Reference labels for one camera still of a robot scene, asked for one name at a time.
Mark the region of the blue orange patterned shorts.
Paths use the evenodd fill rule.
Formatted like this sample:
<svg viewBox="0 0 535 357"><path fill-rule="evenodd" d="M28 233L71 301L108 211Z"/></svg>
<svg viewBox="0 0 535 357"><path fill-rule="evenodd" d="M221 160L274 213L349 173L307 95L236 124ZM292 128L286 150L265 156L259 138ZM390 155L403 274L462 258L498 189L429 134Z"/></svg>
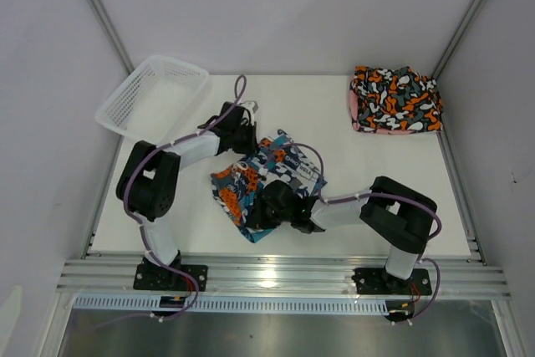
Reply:
<svg viewBox="0 0 535 357"><path fill-rule="evenodd" d="M279 226L260 222L259 209L254 206L269 184L282 181L300 198L317 196L327 184L320 168L282 129L262 138L256 153L211 173L210 178L213 198L251 243L259 242Z"/></svg>

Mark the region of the pink shark print shorts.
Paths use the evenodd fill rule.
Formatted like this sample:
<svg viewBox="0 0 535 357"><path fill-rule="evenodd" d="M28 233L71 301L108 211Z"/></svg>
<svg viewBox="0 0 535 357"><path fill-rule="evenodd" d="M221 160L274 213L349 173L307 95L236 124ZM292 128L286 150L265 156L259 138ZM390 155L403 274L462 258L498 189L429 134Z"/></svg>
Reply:
<svg viewBox="0 0 535 357"><path fill-rule="evenodd" d="M352 79L349 85L348 105L353 129L358 132L363 132L365 112L364 97L355 79Z"/></svg>

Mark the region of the orange camouflage shorts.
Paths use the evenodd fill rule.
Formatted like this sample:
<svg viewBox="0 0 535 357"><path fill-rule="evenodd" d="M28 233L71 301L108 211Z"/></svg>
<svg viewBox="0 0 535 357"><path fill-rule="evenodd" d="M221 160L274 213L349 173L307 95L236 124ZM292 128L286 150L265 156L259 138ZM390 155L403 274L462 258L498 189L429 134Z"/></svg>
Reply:
<svg viewBox="0 0 535 357"><path fill-rule="evenodd" d="M352 79L364 97L361 133L413 135L442 130L443 104L435 78L409 66L382 69L361 65L354 69Z"/></svg>

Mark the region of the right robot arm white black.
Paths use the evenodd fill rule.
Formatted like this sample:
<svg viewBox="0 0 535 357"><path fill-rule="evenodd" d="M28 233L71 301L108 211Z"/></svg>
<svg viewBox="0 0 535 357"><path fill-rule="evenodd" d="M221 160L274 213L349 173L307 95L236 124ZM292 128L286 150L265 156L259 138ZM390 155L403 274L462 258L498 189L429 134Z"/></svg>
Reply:
<svg viewBox="0 0 535 357"><path fill-rule="evenodd" d="M434 201L387 176L376 177L366 190L328 200L300 196L289 184L275 181L255 197L246 227L268 230L284 222L307 234L366 224L390 245L380 273L389 293L410 286L427 243L442 228Z"/></svg>

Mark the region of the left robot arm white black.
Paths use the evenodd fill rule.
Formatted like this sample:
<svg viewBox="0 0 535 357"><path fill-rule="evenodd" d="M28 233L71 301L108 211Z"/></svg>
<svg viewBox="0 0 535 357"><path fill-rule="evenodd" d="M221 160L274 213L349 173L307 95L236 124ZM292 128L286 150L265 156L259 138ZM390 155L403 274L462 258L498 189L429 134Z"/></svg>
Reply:
<svg viewBox="0 0 535 357"><path fill-rule="evenodd" d="M226 102L193 133L164 145L141 140L132 148L116 187L128 217L139 228L152 280L164 290L175 288L181 277L180 252L171 239L171 224L163 216L175 200L179 173L187 167L231 150L251 155L257 150L257 103Z"/></svg>

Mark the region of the white plastic basket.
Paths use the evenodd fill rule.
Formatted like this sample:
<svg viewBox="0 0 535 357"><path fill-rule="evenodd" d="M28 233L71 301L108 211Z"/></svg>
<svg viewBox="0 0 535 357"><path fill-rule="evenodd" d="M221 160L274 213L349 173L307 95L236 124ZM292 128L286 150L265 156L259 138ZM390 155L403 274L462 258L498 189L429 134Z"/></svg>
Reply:
<svg viewBox="0 0 535 357"><path fill-rule="evenodd" d="M94 118L125 138L160 144L201 103L209 77L194 64L152 55L109 96Z"/></svg>

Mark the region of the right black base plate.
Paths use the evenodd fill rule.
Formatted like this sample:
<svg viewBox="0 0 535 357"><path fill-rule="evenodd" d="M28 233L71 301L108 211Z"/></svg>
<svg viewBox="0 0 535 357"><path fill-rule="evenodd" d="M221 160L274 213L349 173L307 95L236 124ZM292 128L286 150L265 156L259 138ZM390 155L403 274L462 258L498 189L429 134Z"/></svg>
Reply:
<svg viewBox="0 0 535 357"><path fill-rule="evenodd" d="M384 268L355 268L351 278L360 295L410 296L414 290L416 295L433 293L430 275L424 268L414 269L408 279L389 275Z"/></svg>

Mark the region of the aluminium mounting rail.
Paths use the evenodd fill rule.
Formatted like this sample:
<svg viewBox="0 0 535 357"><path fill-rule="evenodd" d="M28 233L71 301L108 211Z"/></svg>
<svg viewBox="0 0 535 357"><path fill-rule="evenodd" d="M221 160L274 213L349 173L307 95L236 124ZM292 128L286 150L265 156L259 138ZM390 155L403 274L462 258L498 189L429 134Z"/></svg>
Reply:
<svg viewBox="0 0 535 357"><path fill-rule="evenodd" d="M126 293L132 290L138 254L91 254L70 259L56 287L60 293ZM208 267L205 293L219 296L342 298L356 294L355 268L384 264L378 258L293 258L284 256L221 256L186 254L184 264ZM502 268L479 261L440 260L431 278L440 277L439 298L445 300L508 300L511 291Z"/></svg>

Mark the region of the left aluminium frame post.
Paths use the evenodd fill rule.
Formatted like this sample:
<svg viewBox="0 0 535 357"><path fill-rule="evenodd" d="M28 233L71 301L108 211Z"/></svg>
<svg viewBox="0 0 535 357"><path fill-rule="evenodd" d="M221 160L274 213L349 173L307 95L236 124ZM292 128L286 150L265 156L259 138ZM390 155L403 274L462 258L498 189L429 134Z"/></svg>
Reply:
<svg viewBox="0 0 535 357"><path fill-rule="evenodd" d="M135 67L130 59L130 56L128 55L128 52L126 51L125 45L120 38L112 19L110 18L103 0L86 0L86 2L91 8L97 23L107 38L112 51L120 61L123 70L127 74L132 73Z"/></svg>

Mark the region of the aluminium frame post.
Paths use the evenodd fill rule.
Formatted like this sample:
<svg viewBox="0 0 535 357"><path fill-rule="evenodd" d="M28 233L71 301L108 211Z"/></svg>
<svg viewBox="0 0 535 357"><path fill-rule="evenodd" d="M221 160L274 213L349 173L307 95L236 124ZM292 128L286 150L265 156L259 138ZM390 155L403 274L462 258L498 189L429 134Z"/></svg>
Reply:
<svg viewBox="0 0 535 357"><path fill-rule="evenodd" d="M127 74L132 73L135 67L130 59L130 56L128 55L128 52L126 51L125 45L120 38L112 19L110 18L103 0L86 0L86 2L91 8L97 23L107 38L112 51L120 61L123 70Z"/></svg>
<svg viewBox="0 0 535 357"><path fill-rule="evenodd" d="M445 71L486 2L487 0L470 0L468 3L465 12L462 14L445 49L433 68L432 76L435 79L439 79L441 74Z"/></svg>

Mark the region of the right aluminium frame post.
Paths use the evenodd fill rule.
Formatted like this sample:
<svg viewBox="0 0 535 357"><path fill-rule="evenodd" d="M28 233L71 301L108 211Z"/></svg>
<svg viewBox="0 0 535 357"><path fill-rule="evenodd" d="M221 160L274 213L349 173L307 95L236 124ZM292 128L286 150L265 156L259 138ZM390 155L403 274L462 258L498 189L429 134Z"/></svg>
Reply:
<svg viewBox="0 0 535 357"><path fill-rule="evenodd" d="M432 76L435 79L439 79L441 74L445 71L486 2L487 0L470 0L468 3L465 12L462 14L445 49L433 68Z"/></svg>

